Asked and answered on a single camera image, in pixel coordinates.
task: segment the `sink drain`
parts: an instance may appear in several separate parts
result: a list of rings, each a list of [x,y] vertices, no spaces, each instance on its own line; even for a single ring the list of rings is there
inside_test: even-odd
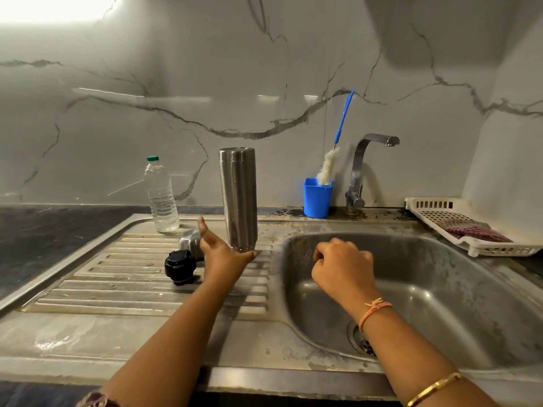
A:
[[[365,354],[375,359],[377,358],[373,348],[371,348],[370,342],[366,339],[354,321],[347,324],[347,337],[349,338],[351,346],[357,353]]]

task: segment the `person's right arm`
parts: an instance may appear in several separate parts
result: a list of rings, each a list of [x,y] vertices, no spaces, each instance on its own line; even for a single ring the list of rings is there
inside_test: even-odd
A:
[[[316,283],[359,322],[381,294],[375,286],[373,255],[358,251],[351,242],[332,239],[319,243],[312,276]],[[383,307],[363,324],[390,385],[404,405],[425,388],[457,371],[428,340],[412,328],[393,307]],[[422,401],[421,407],[498,407],[466,378],[452,382]]]

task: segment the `faucet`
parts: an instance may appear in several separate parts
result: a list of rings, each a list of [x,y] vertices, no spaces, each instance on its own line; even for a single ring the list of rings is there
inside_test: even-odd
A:
[[[346,210],[348,214],[357,214],[366,204],[362,199],[362,161],[366,147],[372,141],[383,143],[385,147],[394,147],[400,143],[396,136],[384,136],[383,134],[366,134],[356,146],[355,157],[352,161],[351,183],[345,193],[347,200]]]

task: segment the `hand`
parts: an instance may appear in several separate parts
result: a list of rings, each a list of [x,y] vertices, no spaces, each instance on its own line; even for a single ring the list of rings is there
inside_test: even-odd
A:
[[[243,273],[245,266],[256,256],[256,251],[235,253],[214,232],[207,228],[203,217],[198,219],[200,230],[200,248],[204,253],[204,284],[213,284],[223,290],[224,294],[234,287]]]
[[[373,254],[333,238],[316,246],[313,259],[313,280],[359,322],[368,310],[365,303],[381,297],[375,286]]]

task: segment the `plastic water bottle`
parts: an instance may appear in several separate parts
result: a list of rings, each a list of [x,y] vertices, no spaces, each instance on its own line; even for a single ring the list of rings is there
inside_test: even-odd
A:
[[[159,163],[158,156],[147,157],[145,169],[145,184],[151,214],[157,231],[167,233],[179,228],[177,205],[173,198],[172,180],[166,168]]]

